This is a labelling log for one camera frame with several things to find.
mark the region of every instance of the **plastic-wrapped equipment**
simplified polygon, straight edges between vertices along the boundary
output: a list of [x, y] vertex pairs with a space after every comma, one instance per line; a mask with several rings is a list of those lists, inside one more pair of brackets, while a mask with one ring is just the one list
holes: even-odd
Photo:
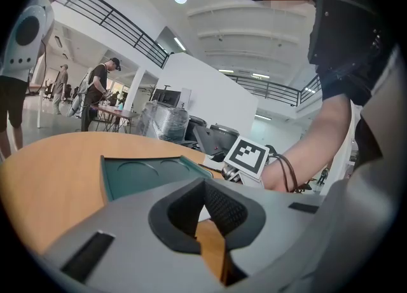
[[184, 140], [189, 120], [188, 112], [184, 109], [166, 107], [157, 101], [146, 102], [136, 124], [135, 134], [177, 142]]

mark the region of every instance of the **floor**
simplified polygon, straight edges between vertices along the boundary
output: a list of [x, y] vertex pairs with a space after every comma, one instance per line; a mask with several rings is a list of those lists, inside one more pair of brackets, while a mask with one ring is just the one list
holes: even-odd
[[[47, 138], [54, 135], [60, 135], [62, 133], [72, 133], [81, 131], [81, 120], [77, 118], [65, 117], [70, 104], [60, 104], [60, 111], [62, 115], [53, 114], [52, 102], [48, 100], [43, 101], [43, 108], [41, 113], [41, 128], [37, 128], [37, 111], [38, 111], [38, 96], [26, 97], [24, 101], [23, 110], [23, 136], [24, 145], [29, 145], [37, 140]], [[97, 122], [94, 121], [90, 124], [89, 130], [95, 131]], [[98, 132], [103, 131], [104, 124], [101, 123], [98, 127]], [[132, 133], [134, 133], [135, 127], [132, 126]], [[10, 140], [11, 152], [15, 152], [13, 135], [10, 122], [7, 126], [8, 138]]]

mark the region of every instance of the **wooden table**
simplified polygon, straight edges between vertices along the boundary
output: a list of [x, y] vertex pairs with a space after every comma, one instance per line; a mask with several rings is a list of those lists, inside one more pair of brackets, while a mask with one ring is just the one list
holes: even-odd
[[[119, 119], [119, 127], [115, 130], [115, 132], [119, 132], [119, 129], [121, 126], [124, 126], [126, 121], [130, 122], [130, 130], [128, 131], [129, 133], [131, 133], [132, 131], [132, 118], [134, 118], [137, 113], [129, 111], [129, 110], [117, 110], [117, 107], [111, 107], [111, 106], [98, 106], [98, 105], [94, 105], [91, 106], [92, 109], [96, 109], [98, 111], [100, 111], [103, 115], [104, 118], [104, 122], [105, 122], [105, 131], [109, 131], [112, 126], [115, 124], [113, 123], [109, 128], [107, 127], [107, 124], [109, 123], [109, 118], [106, 119], [106, 113], [110, 114], [112, 116], [116, 116], [117, 118], [123, 118], [123, 124], [120, 125], [120, 119]], [[99, 123], [100, 123], [100, 119], [97, 122], [97, 126], [96, 126], [96, 131], [97, 128], [99, 127]]]
[[[0, 198], [20, 239], [42, 254], [72, 226], [104, 206], [100, 156], [165, 158], [185, 155], [202, 163], [205, 155], [184, 146], [124, 133], [67, 133], [39, 140], [0, 165]], [[212, 172], [215, 178], [221, 174]], [[198, 224], [202, 257], [221, 278], [224, 240], [214, 223]]]
[[45, 88], [46, 87], [44, 85], [39, 85], [39, 84], [34, 84], [34, 83], [30, 83], [30, 85], [29, 85], [30, 92], [39, 91], [38, 113], [37, 113], [37, 128], [40, 128], [39, 122], [40, 122], [40, 119], [41, 119], [41, 110], [43, 109], [43, 97], [44, 97]]

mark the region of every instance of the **monitor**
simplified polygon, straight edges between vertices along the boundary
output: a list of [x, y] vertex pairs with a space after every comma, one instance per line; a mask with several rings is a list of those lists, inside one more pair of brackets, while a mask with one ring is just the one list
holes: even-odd
[[157, 100], [158, 102], [165, 103], [172, 107], [176, 107], [180, 96], [181, 92], [178, 91], [156, 89], [151, 101]]

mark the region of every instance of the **metal railing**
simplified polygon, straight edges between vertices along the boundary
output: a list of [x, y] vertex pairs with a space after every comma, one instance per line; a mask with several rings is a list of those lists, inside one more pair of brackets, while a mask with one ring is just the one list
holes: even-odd
[[112, 32], [163, 68], [169, 55], [136, 24], [104, 0], [57, 0]]
[[251, 77], [227, 76], [254, 95], [287, 103], [292, 107], [298, 105], [300, 91], [295, 88]]
[[301, 91], [300, 104], [307, 101], [312, 95], [316, 94], [321, 89], [319, 76], [316, 75]]

